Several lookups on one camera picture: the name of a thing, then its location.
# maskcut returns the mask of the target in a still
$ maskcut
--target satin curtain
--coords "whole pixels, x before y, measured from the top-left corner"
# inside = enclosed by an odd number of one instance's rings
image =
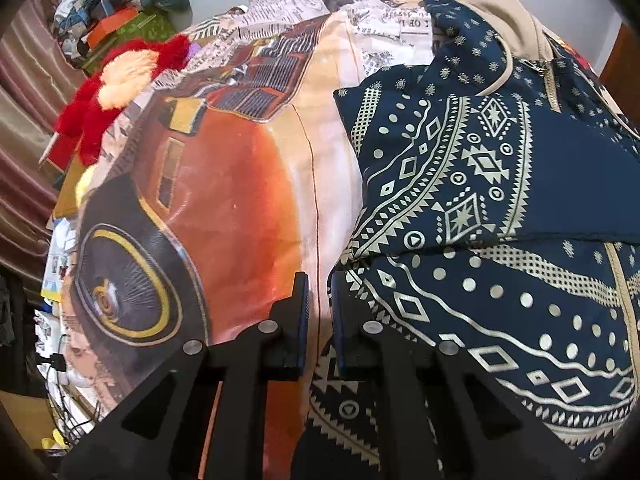
[[[53,168],[38,166],[58,114],[84,80],[48,23],[60,0],[26,0],[0,41],[0,265],[40,302],[56,203]]]

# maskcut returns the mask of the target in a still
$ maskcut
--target stuffed animal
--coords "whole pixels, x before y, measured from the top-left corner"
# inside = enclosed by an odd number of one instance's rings
[[[178,35],[165,43],[132,40],[107,54],[102,69],[86,79],[56,123],[63,136],[80,139],[84,166],[98,161],[102,134],[146,85],[168,69],[183,69],[190,42]]]

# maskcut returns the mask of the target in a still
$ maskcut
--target orange object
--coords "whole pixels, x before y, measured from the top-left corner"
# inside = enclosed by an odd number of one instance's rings
[[[89,48],[95,48],[108,34],[118,30],[125,23],[130,22],[138,15],[133,7],[119,10],[111,16],[101,19],[86,38]]]

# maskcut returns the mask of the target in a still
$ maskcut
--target red fur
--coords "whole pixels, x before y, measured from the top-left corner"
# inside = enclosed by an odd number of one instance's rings
[[[189,39],[181,34],[174,36],[166,43],[132,40],[111,50],[105,56],[102,68],[125,52],[153,50],[159,54],[156,68],[152,72],[152,79],[155,79],[166,69],[182,70],[187,64],[189,46]],[[124,108],[103,110],[100,106],[97,93],[102,87],[101,75],[102,70],[82,83],[75,97],[65,107],[56,122],[56,131],[61,135],[73,139],[82,135],[78,154],[84,166],[90,166],[98,161],[102,134],[124,110]]]

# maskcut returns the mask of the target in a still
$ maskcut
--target silver screw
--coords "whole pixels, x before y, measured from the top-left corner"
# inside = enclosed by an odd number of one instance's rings
[[[438,349],[444,355],[455,355],[458,353],[460,347],[456,345],[453,341],[443,341],[438,345]]]
[[[263,334],[270,334],[278,329],[278,324],[273,319],[265,319],[258,323],[258,330]]]
[[[362,329],[367,334],[379,334],[382,332],[382,323],[379,321],[366,321],[362,326]]]
[[[196,355],[202,350],[202,343],[197,339],[191,339],[182,345],[182,351],[187,355]]]

